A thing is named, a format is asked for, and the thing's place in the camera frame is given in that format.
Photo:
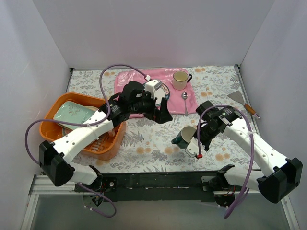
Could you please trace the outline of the dark green mug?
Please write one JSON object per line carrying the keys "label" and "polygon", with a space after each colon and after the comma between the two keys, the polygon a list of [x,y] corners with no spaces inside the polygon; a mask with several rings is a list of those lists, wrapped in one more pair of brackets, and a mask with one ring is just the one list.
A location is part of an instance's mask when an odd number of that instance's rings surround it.
{"label": "dark green mug", "polygon": [[194,137],[195,132],[195,127],[186,126],[181,129],[174,139],[171,140],[171,143],[177,145],[180,149],[185,149]]}

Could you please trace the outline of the cream and pink branch plate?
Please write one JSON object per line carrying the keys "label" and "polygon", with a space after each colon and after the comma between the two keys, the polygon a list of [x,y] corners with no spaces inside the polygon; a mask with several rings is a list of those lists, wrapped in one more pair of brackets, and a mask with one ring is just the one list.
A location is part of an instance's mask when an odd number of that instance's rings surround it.
{"label": "cream and pink branch plate", "polygon": [[[94,106],[85,106],[86,110],[87,110],[87,117],[85,117],[85,121],[88,120],[94,113],[95,111],[98,109]],[[62,134],[65,136],[67,135],[68,133],[71,132],[71,129],[68,129],[66,127],[63,127],[62,128]]]}

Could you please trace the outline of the pink mug purple inside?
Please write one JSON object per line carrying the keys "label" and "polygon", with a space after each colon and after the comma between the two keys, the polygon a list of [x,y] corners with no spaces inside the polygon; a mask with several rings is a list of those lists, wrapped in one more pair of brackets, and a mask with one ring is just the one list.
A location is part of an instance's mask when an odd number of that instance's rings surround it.
{"label": "pink mug purple inside", "polygon": [[108,135],[109,135],[111,138],[113,138],[113,137],[116,135],[115,129],[112,129],[112,130],[108,131]]}

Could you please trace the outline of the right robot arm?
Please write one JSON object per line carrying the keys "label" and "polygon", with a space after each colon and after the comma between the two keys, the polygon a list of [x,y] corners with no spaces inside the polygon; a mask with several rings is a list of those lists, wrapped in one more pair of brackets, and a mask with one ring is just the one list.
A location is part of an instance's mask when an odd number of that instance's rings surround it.
{"label": "right robot arm", "polygon": [[198,147],[209,150],[211,141],[224,134],[251,159],[247,171],[227,165],[216,173],[211,186],[228,190],[232,186],[259,191],[268,201],[278,203],[300,184],[303,164],[276,151],[253,132],[243,113],[231,106],[214,106],[205,101],[196,108],[200,116],[194,138]]}

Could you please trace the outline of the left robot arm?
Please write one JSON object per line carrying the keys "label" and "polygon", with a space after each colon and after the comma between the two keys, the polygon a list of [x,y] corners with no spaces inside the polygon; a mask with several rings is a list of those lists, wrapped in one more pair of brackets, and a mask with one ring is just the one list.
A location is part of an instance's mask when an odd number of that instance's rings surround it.
{"label": "left robot arm", "polygon": [[130,81],[122,92],[110,97],[81,127],[53,142],[43,141],[39,145],[39,166],[55,186],[68,181],[82,183],[96,192],[102,186],[100,172],[93,166],[72,162],[73,158],[101,135],[129,119],[131,114],[142,114],[158,124],[172,121],[166,98],[156,107],[156,91],[160,80],[145,84]]}

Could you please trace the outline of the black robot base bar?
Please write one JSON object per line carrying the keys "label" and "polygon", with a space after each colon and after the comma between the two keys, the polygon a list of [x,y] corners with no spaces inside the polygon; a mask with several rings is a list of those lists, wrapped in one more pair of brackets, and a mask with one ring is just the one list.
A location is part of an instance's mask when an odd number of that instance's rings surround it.
{"label": "black robot base bar", "polygon": [[214,201],[214,192],[232,197],[239,185],[220,185],[217,171],[104,173],[94,190],[112,201]]}

